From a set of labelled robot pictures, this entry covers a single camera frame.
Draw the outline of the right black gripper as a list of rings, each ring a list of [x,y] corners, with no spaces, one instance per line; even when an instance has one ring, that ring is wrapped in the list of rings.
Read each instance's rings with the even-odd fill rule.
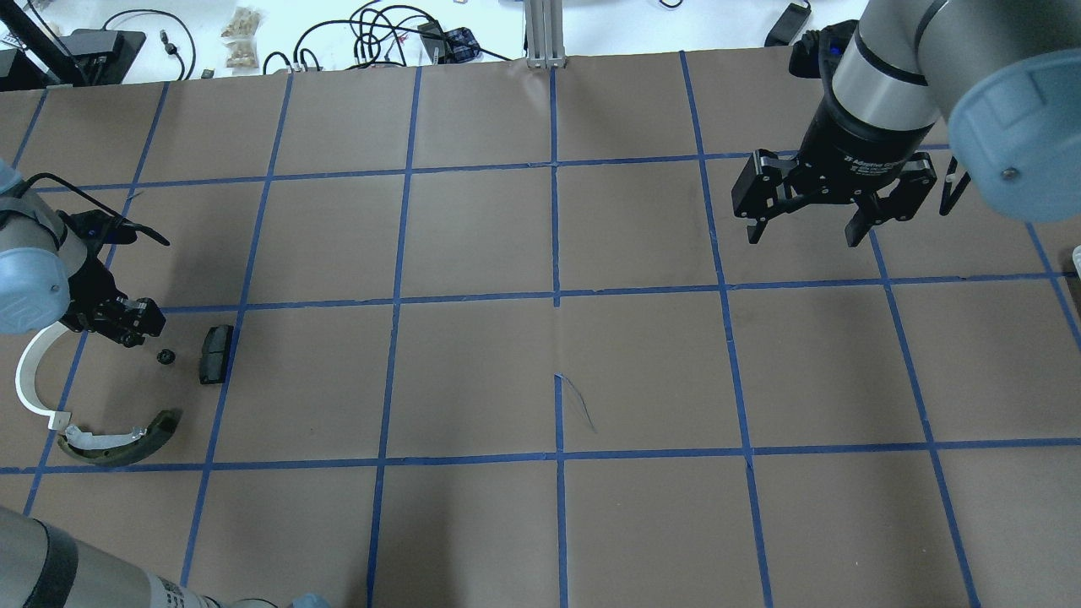
[[[936,184],[933,173],[906,173],[932,125],[892,130],[862,121],[825,94],[795,157],[758,149],[732,188],[734,216],[747,219],[749,244],[768,223],[803,204],[856,204],[845,225],[848,247],[858,247],[875,226],[915,219]]]

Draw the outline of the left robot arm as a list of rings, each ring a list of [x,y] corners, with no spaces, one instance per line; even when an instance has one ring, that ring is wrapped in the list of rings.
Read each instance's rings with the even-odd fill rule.
[[[132,244],[141,234],[169,246],[159,232],[132,222],[101,200],[51,173],[26,179],[1,170],[1,331],[27,334],[61,323],[77,334],[99,334],[131,347],[159,336],[166,316],[151,299],[119,290],[101,262],[101,250]],[[77,193],[93,210],[54,210],[32,190],[41,180]]]

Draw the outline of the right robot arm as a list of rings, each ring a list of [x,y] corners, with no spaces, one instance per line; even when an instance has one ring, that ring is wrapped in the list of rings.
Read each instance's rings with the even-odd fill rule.
[[[789,72],[823,97],[799,149],[750,155],[733,213],[755,244],[770,220],[808,204],[853,204],[850,247],[873,227],[915,219],[938,176],[921,144],[948,131],[962,176],[1007,219],[1078,216],[1080,42],[1077,1],[870,1],[859,19],[805,34]]]

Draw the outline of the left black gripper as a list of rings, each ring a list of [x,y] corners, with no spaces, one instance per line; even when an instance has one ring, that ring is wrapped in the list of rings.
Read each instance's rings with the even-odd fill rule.
[[[61,323],[77,334],[98,334],[132,349],[159,336],[166,316],[151,299],[132,300],[121,292],[99,257],[90,254],[69,277],[70,302]]]

